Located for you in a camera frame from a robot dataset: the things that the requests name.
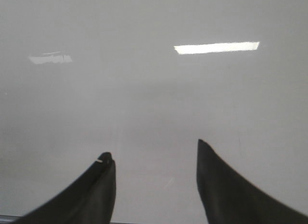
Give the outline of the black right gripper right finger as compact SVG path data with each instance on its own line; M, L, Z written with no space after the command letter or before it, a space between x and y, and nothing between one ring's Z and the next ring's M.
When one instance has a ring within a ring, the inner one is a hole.
M196 181L210 224L306 224L308 217L269 196L198 140Z

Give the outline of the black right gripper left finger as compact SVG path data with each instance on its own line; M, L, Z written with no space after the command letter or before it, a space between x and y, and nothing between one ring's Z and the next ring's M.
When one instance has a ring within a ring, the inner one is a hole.
M70 186L16 224L108 224L116 198L116 167L102 153Z

